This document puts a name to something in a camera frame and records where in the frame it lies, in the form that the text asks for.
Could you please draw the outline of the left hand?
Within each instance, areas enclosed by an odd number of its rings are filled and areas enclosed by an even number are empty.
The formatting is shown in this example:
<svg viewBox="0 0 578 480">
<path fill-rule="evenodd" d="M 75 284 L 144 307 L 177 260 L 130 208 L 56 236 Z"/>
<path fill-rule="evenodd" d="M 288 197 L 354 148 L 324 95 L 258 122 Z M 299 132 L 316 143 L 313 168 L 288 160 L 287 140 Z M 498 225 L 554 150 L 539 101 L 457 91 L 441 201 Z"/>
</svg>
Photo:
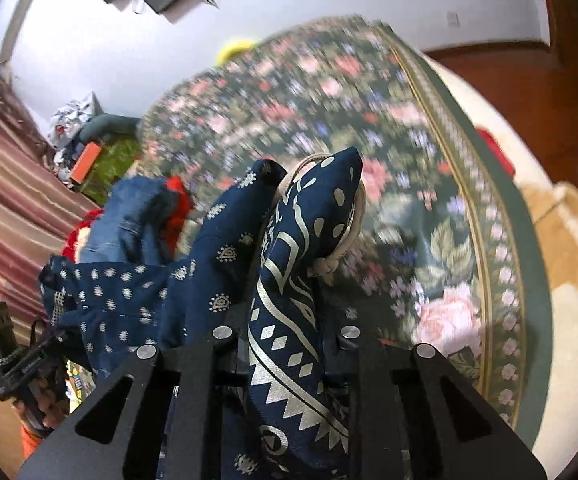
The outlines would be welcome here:
<svg viewBox="0 0 578 480">
<path fill-rule="evenodd" d="M 14 399 L 12 408 L 22 426 L 34 436 L 42 437 L 57 429 L 70 414 L 70 400 L 50 389 L 38 390 L 30 400 L 27 405 L 22 399 Z"/>
</svg>

